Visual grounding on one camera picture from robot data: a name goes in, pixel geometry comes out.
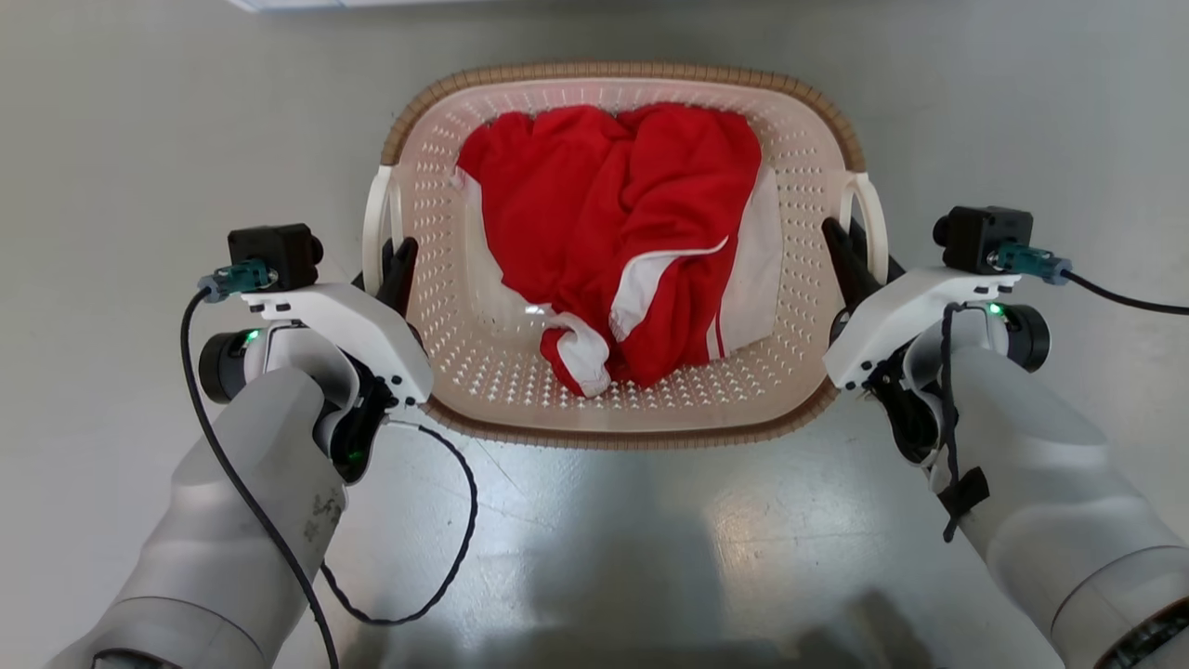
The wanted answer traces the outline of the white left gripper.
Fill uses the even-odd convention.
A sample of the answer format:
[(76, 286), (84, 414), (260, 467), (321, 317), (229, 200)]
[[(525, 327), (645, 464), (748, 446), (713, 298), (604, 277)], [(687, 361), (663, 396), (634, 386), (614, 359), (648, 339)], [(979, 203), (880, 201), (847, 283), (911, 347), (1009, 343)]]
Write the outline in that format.
[(352, 280), (322, 283), (297, 291), (243, 294), (252, 313), (265, 321), (300, 321), (344, 354), (380, 375), (400, 400), (424, 405), (434, 375), (424, 348), (404, 321), (413, 296), (419, 242), (385, 242), (382, 250), (380, 301), (369, 291), (364, 272)]

